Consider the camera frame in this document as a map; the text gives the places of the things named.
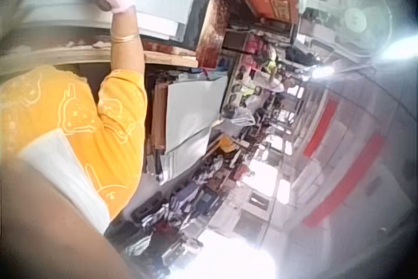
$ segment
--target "bright window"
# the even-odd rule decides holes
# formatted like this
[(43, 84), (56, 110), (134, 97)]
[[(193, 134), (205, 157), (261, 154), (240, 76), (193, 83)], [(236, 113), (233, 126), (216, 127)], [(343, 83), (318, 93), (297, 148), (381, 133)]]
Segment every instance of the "bright window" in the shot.
[(287, 92), (288, 92), (290, 95), (296, 96), (296, 94), (297, 94), (297, 92), (298, 92), (298, 89), (299, 89), (299, 85), (296, 85), (296, 86), (295, 86), (295, 87), (293, 87), (293, 88), (288, 88), (288, 89), (287, 89)]
[(205, 230), (199, 237), (202, 251), (184, 270), (176, 269), (170, 279), (274, 279), (276, 266), (271, 256), (246, 241), (227, 238)]
[(244, 176), (242, 178), (243, 183), (267, 197), (272, 197), (277, 180), (277, 169), (254, 159), (251, 160), (248, 167), (255, 174)]

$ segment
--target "ceiling light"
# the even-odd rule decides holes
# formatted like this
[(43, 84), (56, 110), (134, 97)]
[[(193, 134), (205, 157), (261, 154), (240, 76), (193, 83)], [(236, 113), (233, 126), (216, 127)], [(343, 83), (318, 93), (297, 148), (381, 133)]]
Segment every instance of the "ceiling light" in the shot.
[(386, 60), (410, 59), (413, 57), (418, 57), (418, 35), (393, 43), (382, 55), (382, 58)]
[(313, 70), (312, 78), (324, 78), (335, 72), (333, 67), (319, 67)]

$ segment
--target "woman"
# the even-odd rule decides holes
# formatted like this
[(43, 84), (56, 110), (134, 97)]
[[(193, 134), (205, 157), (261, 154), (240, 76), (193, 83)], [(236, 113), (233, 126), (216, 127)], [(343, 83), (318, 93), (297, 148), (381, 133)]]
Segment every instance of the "woman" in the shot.
[(53, 66), (0, 87), (3, 253), (24, 278), (130, 275), (101, 234), (141, 174), (144, 54), (134, 0), (107, 2), (112, 72), (97, 106), (85, 80)]

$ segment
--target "fluorescent light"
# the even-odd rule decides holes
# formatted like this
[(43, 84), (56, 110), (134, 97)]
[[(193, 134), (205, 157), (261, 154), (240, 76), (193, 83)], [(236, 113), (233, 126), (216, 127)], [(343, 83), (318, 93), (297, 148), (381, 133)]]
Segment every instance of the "fluorescent light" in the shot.
[(300, 99), (303, 96), (303, 93), (305, 92), (304, 88), (300, 88), (297, 97)]
[(279, 181), (279, 190), (277, 192), (277, 200), (281, 204), (289, 204), (290, 201), (290, 182), (284, 179)]
[(335, 72), (333, 67), (319, 67), (313, 70), (312, 78), (324, 78)]
[(382, 58), (386, 60), (410, 59), (413, 57), (418, 57), (418, 35), (393, 43), (382, 55)]

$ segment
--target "black item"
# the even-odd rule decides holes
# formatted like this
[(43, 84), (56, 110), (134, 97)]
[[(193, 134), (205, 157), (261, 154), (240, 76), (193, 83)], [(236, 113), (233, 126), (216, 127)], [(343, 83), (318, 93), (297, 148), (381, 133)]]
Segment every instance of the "black item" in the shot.
[(163, 202), (163, 194), (161, 192), (157, 192), (143, 205), (139, 206), (132, 212), (132, 220), (136, 223), (140, 223), (146, 216), (156, 213), (161, 208)]
[(254, 69), (251, 69), (251, 70), (249, 71), (249, 77), (250, 77), (252, 80), (254, 80), (255, 73), (256, 73), (256, 71), (255, 71)]
[(248, 201), (251, 205), (254, 205), (262, 210), (267, 210), (268, 209), (268, 204), (269, 201), (268, 199), (265, 199), (264, 197), (261, 197), (260, 195), (256, 194), (256, 193), (252, 193), (251, 197), (249, 198)]

